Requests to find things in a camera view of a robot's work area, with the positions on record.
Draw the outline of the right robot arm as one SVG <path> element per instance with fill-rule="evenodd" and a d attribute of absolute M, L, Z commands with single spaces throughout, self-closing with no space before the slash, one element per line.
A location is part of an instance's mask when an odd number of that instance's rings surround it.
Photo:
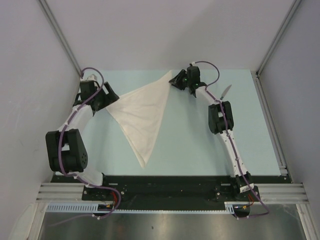
<path fill-rule="evenodd" d="M 217 78 L 213 82 L 206 84 L 201 81 L 201 72 L 198 66 L 199 61 L 189 64 L 186 70 L 182 69 L 169 83 L 183 91 L 188 89 L 190 95 L 202 97 L 208 102 L 208 127 L 212 134 L 216 135 L 221 144 L 224 146 L 229 165 L 231 167 L 231 196 L 237 200 L 242 201 L 245 197 L 258 199 L 258 191 L 254 189 L 255 184 L 252 176 L 246 168 L 240 152 L 237 148 L 234 136 L 234 118 L 232 113 L 231 103 L 224 101 L 224 98 L 231 86 L 225 88 L 221 97 L 215 97 L 209 91 L 209 86 L 215 84 L 220 78 L 219 69 L 212 63 L 205 61 L 215 68 L 217 71 Z"/>

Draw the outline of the teal handled table knife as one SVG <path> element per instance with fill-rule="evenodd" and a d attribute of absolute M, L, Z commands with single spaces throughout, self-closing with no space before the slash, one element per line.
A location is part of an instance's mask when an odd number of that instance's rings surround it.
<path fill-rule="evenodd" d="M 225 88 L 225 90 L 222 92 L 221 97 L 220 97 L 220 100 L 221 100 L 221 101 L 225 98 L 225 96 L 227 95 L 227 93 L 228 93 L 228 91 L 230 90 L 231 87 L 232 87 L 232 85 L 230 84 L 230 85 L 227 86 L 227 87 Z"/>

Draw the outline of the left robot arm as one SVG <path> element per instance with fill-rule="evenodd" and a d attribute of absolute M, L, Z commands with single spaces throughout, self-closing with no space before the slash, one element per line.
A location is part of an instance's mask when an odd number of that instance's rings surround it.
<path fill-rule="evenodd" d="M 50 169 L 86 185 L 94 185 L 93 194 L 100 200 L 110 196 L 111 188 L 103 183 L 101 172 L 88 166 L 89 157 L 82 133 L 98 111 L 119 99 L 108 82 L 100 86 L 96 80 L 82 81 L 65 123 L 45 135 Z"/>

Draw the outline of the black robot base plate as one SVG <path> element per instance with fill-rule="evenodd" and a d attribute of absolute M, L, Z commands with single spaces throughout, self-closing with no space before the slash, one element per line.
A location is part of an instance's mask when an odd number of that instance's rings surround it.
<path fill-rule="evenodd" d="M 243 178 L 229 176 L 105 176 L 107 189 L 82 186 L 80 199 L 97 202 L 105 212 L 117 206 L 123 211 L 215 211 L 226 202 L 252 203 L 261 198 L 262 184 L 291 183 L 288 175 L 252 176 L 253 190 L 240 192 Z"/>

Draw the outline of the white cloth napkin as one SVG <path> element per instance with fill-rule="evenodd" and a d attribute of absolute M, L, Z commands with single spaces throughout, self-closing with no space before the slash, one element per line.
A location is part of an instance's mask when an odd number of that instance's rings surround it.
<path fill-rule="evenodd" d="M 167 105 L 173 71 L 160 79 L 123 94 L 106 107 L 119 124 L 140 166 L 144 169 L 152 155 Z"/>

